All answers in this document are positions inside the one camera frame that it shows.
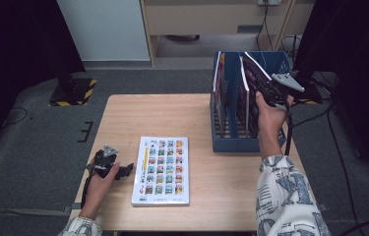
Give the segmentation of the person's right hand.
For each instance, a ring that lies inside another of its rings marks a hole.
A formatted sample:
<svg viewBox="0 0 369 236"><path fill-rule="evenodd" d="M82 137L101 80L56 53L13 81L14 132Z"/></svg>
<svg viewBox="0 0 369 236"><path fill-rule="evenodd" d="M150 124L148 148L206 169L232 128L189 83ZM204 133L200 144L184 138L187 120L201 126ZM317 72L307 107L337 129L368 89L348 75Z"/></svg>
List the person's right hand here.
<svg viewBox="0 0 369 236"><path fill-rule="evenodd" d="M287 117L287 112L281 108L269 106L260 92L256 92L256 102L259 107L258 137L261 152L280 151L278 132Z"/></svg>

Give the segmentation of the purple magazine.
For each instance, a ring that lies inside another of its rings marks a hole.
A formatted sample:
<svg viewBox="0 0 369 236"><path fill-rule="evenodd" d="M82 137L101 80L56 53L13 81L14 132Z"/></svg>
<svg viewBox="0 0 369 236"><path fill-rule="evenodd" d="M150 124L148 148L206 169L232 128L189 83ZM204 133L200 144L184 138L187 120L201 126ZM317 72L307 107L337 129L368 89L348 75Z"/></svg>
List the purple magazine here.
<svg viewBox="0 0 369 236"><path fill-rule="evenodd" d="M240 80L239 92L237 100L237 118L242 127L242 134L245 138L249 137L249 105L250 105L250 88L246 80L245 69L242 57L239 57Z"/></svg>
<svg viewBox="0 0 369 236"><path fill-rule="evenodd" d="M258 91L258 82L262 82L267 76L262 67L248 52L242 54L242 59L246 80L250 88L249 131L251 137L256 138L259 131L259 108L256 102L256 92Z"/></svg>

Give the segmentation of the stand base with hazard stripes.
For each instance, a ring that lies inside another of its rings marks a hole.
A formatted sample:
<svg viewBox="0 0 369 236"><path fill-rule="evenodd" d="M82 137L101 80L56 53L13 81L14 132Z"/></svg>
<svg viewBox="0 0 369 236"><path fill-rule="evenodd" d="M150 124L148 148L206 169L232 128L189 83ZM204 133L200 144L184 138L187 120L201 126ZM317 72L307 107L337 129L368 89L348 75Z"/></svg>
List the stand base with hazard stripes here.
<svg viewBox="0 0 369 236"><path fill-rule="evenodd" d="M322 96L318 91L316 84L312 81L302 83L305 88L303 92L295 91L293 93L294 100L297 102L322 103Z"/></svg>
<svg viewBox="0 0 369 236"><path fill-rule="evenodd" d="M94 90L96 79L74 78L71 75L58 79L58 85L49 98L50 106L85 105Z"/></svg>

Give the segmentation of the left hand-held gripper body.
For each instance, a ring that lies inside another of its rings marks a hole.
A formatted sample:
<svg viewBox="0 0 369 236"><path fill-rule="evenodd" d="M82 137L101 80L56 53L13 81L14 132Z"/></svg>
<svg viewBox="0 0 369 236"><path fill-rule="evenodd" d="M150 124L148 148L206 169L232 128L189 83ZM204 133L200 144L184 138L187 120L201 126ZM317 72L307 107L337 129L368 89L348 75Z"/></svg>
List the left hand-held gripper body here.
<svg viewBox="0 0 369 236"><path fill-rule="evenodd" d="M95 153L93 162L88 165L89 173L91 175L98 174L101 178L105 178L110 172L118 152L118 149L105 145L103 149Z"/></svg>

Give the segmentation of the blue plastic file rack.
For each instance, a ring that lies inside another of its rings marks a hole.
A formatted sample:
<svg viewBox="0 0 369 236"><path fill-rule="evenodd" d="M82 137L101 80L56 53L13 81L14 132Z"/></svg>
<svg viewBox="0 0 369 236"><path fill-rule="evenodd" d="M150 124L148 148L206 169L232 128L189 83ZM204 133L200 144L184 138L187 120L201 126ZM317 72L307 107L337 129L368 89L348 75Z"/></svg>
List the blue plastic file rack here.
<svg viewBox="0 0 369 236"><path fill-rule="evenodd" d="M211 124L214 152L258 152L258 138L245 138L242 134L242 127L237 118L237 100L239 92L240 65L239 57L244 52L223 52L225 54L225 112L226 125L225 136L221 138L218 133L218 121L215 111L214 92L211 93ZM290 66L286 55L280 51L248 51L248 53L258 62L262 69L270 76L272 74L286 74ZM215 54L214 73L212 84L214 86L215 64L217 53Z"/></svg>

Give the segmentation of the light wooden desk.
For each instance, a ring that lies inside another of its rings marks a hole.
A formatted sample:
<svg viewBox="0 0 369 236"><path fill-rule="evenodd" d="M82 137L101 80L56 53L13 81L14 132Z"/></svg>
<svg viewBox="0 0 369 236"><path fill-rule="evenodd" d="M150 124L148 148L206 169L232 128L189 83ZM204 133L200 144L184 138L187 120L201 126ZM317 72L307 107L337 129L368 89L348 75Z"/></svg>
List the light wooden desk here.
<svg viewBox="0 0 369 236"><path fill-rule="evenodd" d="M316 0L140 0L150 61L156 62L163 35L255 34L264 50L281 48L288 35L304 32ZM258 33L238 33L238 25L261 25Z"/></svg>

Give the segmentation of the black book with red print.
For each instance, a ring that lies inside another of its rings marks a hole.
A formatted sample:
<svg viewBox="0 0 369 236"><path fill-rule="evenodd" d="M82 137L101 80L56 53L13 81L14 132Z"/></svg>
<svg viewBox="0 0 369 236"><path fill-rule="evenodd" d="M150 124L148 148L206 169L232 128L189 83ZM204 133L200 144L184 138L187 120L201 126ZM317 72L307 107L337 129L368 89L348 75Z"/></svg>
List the black book with red print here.
<svg viewBox="0 0 369 236"><path fill-rule="evenodd" d="M224 62L225 62L225 54L219 51L216 57L213 92L215 97L215 111L217 114L218 121L218 133L221 138L225 136L225 125L226 125Z"/></svg>

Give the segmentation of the black curtain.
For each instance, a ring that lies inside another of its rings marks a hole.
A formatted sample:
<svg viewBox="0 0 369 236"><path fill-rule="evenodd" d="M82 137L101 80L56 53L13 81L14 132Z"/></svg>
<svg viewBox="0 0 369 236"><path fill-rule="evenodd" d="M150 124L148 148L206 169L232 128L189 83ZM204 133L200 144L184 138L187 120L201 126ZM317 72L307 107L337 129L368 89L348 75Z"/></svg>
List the black curtain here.
<svg viewBox="0 0 369 236"><path fill-rule="evenodd" d="M318 71L339 76L335 100L369 158L369 0L316 0L294 69L305 83Z"/></svg>
<svg viewBox="0 0 369 236"><path fill-rule="evenodd" d="M56 77L49 50L68 72L84 70L57 0L0 0L0 128L23 89Z"/></svg>

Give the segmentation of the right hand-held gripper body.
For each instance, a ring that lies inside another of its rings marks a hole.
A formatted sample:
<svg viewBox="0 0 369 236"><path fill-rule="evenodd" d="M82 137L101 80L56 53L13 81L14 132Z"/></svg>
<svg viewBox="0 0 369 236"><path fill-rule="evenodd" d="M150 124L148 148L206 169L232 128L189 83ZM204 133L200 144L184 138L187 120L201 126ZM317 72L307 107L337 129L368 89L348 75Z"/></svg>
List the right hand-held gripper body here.
<svg viewBox="0 0 369 236"><path fill-rule="evenodd" d="M267 83L272 90L270 95L264 95L266 104L280 109L288 109L290 107L287 99L292 91L303 92L305 90L289 73L272 74L264 79L263 83Z"/></svg>

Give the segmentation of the grey label on desk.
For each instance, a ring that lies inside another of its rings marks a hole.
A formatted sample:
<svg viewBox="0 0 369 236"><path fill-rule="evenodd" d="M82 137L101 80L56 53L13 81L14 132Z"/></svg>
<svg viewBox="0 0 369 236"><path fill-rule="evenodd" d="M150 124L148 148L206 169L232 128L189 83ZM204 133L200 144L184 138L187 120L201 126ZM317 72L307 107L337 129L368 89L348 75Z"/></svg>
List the grey label on desk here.
<svg viewBox="0 0 369 236"><path fill-rule="evenodd" d="M236 31L238 33L258 33L262 28L261 25L238 25Z"/></svg>

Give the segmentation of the white book with colourful pictures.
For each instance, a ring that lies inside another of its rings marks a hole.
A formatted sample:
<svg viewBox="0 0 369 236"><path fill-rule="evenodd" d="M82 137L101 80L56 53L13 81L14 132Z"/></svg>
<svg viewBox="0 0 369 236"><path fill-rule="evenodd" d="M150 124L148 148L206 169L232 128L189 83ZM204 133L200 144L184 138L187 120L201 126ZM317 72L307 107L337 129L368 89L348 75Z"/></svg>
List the white book with colourful pictures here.
<svg viewBox="0 0 369 236"><path fill-rule="evenodd" d="M188 147L187 137L141 137L133 207L190 204Z"/></svg>

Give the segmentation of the white panel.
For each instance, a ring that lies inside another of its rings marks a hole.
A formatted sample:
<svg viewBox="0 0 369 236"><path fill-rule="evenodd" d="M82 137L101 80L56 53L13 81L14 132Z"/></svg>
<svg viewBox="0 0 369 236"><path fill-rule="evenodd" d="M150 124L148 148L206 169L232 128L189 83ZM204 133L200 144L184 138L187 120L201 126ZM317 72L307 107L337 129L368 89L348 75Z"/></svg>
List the white panel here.
<svg viewBox="0 0 369 236"><path fill-rule="evenodd" d="M83 61L149 61L140 0L57 0Z"/></svg>

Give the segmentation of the person's left hand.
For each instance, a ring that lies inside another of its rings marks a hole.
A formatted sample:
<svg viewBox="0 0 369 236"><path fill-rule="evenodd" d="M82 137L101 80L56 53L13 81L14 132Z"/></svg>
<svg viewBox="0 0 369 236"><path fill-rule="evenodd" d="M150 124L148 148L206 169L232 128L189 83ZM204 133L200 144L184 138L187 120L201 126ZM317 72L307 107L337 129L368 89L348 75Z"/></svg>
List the person's left hand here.
<svg viewBox="0 0 369 236"><path fill-rule="evenodd" d="M110 168L109 173L104 178L100 177L98 174L92 177L83 210L99 210L102 201L105 199L111 188L119 168L120 163L115 162Z"/></svg>

